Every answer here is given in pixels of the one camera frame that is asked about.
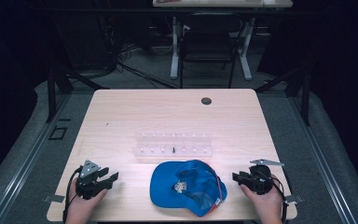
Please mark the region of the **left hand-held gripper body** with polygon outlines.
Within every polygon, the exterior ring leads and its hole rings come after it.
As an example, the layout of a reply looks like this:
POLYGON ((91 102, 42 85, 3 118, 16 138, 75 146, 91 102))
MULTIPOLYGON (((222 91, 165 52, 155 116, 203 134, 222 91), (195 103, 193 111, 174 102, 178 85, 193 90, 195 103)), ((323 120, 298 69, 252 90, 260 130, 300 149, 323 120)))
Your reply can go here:
POLYGON ((76 181, 76 193, 85 200, 89 200, 99 194, 104 188, 102 181, 98 182, 98 171, 101 166, 93 161, 85 160, 79 178, 76 181))

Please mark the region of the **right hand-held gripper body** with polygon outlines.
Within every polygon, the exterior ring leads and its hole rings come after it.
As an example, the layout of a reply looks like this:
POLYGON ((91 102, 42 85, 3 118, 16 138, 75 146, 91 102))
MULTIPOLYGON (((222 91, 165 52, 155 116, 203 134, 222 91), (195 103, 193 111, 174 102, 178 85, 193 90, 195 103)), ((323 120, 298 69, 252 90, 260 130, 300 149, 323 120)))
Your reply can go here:
POLYGON ((251 163, 253 166, 249 168, 250 173, 245 176, 245 185, 250 191, 263 195, 273 188, 279 188, 273 181, 269 167, 283 166, 283 163, 266 159, 254 160, 251 163))

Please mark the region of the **person's left hand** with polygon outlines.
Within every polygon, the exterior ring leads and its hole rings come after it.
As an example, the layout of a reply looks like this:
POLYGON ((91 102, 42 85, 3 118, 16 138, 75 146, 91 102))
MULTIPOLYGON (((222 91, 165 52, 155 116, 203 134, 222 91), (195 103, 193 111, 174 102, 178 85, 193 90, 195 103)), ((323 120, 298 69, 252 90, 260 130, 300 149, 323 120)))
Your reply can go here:
POLYGON ((69 190, 69 199, 70 204, 68 205, 66 211, 65 224, 87 224, 90 219, 93 210, 97 207, 99 202, 101 202, 106 195, 107 190, 103 189, 95 197, 85 200, 80 198, 76 194, 76 178, 73 180, 70 190, 69 190))

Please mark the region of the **person's right hand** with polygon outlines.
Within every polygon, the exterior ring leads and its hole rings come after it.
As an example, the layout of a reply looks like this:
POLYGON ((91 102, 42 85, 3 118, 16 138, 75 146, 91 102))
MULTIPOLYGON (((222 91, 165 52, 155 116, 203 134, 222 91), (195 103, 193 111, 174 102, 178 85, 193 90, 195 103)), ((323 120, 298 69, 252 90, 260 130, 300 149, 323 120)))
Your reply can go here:
POLYGON ((282 224, 282 195, 275 187, 263 195, 245 185, 241 185, 241 190, 253 203, 262 224, 282 224))

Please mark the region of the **grey tape strip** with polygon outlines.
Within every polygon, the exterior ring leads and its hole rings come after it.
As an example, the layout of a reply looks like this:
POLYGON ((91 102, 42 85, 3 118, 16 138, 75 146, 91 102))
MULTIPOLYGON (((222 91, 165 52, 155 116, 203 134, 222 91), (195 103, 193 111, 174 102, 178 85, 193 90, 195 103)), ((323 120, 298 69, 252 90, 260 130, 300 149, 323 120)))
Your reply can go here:
POLYGON ((45 203, 62 203, 64 200, 64 197, 61 195, 46 195, 43 198, 43 202, 45 203))
POLYGON ((298 204, 302 203, 304 201, 304 198, 301 195, 290 195, 285 197, 285 202, 287 204, 293 203, 298 204))

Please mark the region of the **blue baseball cap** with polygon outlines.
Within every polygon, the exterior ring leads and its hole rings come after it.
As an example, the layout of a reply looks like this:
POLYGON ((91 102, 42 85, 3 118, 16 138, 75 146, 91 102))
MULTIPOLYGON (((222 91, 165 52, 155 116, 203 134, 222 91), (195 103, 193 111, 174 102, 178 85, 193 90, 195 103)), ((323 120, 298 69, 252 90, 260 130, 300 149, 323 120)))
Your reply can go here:
POLYGON ((204 217, 226 199, 227 188, 203 161, 165 161, 151 176, 149 195, 156 206, 186 208, 204 217))

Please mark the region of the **clear acrylic peg rack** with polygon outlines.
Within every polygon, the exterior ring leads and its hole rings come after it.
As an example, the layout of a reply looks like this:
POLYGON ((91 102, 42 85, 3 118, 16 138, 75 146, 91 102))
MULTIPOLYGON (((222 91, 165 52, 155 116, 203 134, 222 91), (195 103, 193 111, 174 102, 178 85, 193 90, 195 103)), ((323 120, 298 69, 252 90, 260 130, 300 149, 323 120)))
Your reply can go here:
POLYGON ((137 133, 133 153, 138 157, 212 157, 212 140, 207 133, 137 133))

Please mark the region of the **black metal stand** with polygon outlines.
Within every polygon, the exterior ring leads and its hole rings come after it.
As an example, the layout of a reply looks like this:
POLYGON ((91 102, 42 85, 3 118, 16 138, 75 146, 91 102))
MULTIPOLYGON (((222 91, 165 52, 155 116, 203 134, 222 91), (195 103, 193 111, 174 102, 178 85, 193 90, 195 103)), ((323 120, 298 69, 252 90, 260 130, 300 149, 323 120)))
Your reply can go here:
POLYGON ((47 123, 51 122, 57 113, 57 103, 56 103, 56 88, 59 88, 60 91, 64 94, 71 94, 74 90, 73 85, 71 84, 69 78, 74 78, 86 86, 91 87, 95 91, 97 90, 106 90, 106 87, 103 87, 90 79, 80 75, 74 69, 70 69, 68 66, 65 66, 60 63, 54 63, 48 71, 48 118, 47 123))
POLYGON ((288 80, 289 83, 287 84, 287 87, 284 91, 285 95, 287 97, 295 97, 298 95, 299 91, 302 91, 300 116, 305 124, 310 126, 310 78, 310 66, 306 63, 302 63, 299 67, 290 70, 288 73, 267 81, 264 85, 256 88, 255 91, 257 93, 264 92, 278 85, 279 83, 288 80))

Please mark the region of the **black chair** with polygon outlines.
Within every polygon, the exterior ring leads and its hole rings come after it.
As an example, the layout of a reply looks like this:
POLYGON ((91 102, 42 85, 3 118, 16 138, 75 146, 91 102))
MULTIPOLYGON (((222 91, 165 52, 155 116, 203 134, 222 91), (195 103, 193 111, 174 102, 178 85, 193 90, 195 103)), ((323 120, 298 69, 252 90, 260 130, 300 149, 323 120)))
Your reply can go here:
POLYGON ((179 49, 179 86, 184 87, 185 63, 231 64, 230 88, 244 22, 235 13, 192 13, 182 19, 179 49))

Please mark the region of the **white-legged desk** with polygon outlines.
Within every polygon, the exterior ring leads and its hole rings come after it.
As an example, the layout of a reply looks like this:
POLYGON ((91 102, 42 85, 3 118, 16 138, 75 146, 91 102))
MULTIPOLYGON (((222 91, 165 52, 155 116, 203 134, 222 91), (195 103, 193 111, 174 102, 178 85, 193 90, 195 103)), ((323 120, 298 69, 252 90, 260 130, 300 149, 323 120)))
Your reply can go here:
MULTIPOLYGON (((255 9, 277 9, 290 8, 292 0, 153 0, 154 7, 228 7, 228 8, 255 8, 255 9)), ((247 51, 255 27, 255 18, 245 23, 244 44, 239 50, 241 69, 245 80, 252 80, 252 74, 247 61, 247 51)))

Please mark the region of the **black floor socket frame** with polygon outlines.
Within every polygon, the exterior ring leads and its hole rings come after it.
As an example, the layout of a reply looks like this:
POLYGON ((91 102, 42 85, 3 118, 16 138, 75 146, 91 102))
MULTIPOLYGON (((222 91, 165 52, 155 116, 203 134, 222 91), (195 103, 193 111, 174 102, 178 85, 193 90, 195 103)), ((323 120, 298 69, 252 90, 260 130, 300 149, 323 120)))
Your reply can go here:
POLYGON ((49 140, 62 140, 67 132, 67 127, 59 127, 55 126, 50 133, 48 139, 49 140))

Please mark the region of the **aluminium floor rail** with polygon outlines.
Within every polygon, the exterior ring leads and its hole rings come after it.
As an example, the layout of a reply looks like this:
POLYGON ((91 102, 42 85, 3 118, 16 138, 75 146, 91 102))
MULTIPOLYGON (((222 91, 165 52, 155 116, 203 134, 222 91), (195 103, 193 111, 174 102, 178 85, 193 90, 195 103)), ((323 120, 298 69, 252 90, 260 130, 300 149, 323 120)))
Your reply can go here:
POLYGON ((341 187, 332 173, 330 165, 324 156, 322 148, 315 137, 312 128, 308 126, 302 118, 300 102, 296 98, 291 97, 288 98, 288 102, 296 115, 296 119, 298 120, 301 129, 309 141, 310 153, 342 224, 358 224, 346 198, 343 195, 341 187))
POLYGON ((70 94, 59 97, 56 112, 48 116, 48 99, 39 100, 30 120, 0 165, 0 224, 16 201, 29 174, 44 150, 58 116, 65 109, 70 94))

